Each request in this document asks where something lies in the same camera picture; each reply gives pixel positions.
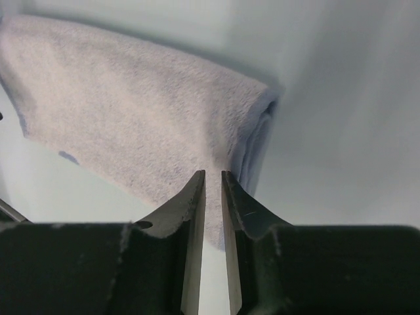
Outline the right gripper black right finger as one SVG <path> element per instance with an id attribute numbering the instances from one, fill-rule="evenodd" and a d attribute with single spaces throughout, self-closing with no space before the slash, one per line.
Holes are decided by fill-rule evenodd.
<path id="1" fill-rule="evenodd" d="M 418 229 L 297 226 L 221 182 L 232 314 L 419 313 Z"/>

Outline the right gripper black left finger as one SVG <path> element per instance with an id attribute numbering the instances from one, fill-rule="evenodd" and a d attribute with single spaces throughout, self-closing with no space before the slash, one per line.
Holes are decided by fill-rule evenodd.
<path id="1" fill-rule="evenodd" d="M 2 314 L 197 314 L 205 172 L 126 223 L 1 222 Z"/>

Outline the light blue towel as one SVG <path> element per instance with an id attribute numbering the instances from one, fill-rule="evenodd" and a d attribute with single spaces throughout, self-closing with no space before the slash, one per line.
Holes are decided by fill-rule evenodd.
<path id="1" fill-rule="evenodd" d="M 220 175 L 249 192 L 279 90 L 209 60 L 40 16 L 1 21 L 1 81 L 24 136 L 161 205 L 206 171 L 205 237 L 223 249 Z"/>

